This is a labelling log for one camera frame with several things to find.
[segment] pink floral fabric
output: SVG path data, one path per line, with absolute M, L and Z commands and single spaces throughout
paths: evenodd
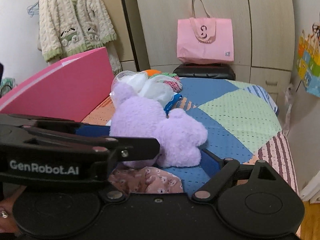
M 182 182 L 177 176 L 155 167 L 141 170 L 115 169 L 108 181 L 118 190 L 129 193 L 182 193 Z

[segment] fluffy purple fur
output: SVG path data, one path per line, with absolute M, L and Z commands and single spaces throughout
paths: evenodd
M 155 100 L 137 96 L 133 88 L 119 83 L 114 88 L 117 99 L 112 117 L 110 136 L 156 138 L 160 154 L 153 160 L 124 162 L 134 169 L 152 166 L 191 167 L 200 163 L 197 148 L 207 140 L 205 127 L 182 109 L 173 109 L 169 118 Z

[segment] cabinet handle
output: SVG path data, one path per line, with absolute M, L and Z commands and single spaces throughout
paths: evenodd
M 266 80 L 266 85 L 267 85 L 267 86 L 276 87 L 276 86 L 278 85 L 278 82 L 268 82 L 268 81 Z

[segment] round black disc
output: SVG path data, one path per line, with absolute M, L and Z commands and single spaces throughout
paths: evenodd
M 25 192 L 13 206 L 18 227 L 38 238 L 72 236 L 87 227 L 100 211 L 93 193 Z
M 259 180 L 222 193 L 218 212 L 237 231 L 256 237 L 277 237 L 298 229 L 304 207 L 291 188 Z

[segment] mattress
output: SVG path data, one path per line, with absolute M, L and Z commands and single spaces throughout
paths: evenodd
M 181 82 L 183 99 L 174 107 L 183 108 L 207 128 L 208 140 L 201 148 L 244 164 L 265 160 L 298 191 L 288 140 L 276 116 L 277 106 L 263 88 L 220 79 L 183 78 Z M 105 125 L 114 111 L 108 97 L 83 122 Z M 180 177 L 188 194 L 210 179 L 201 166 L 164 170 Z

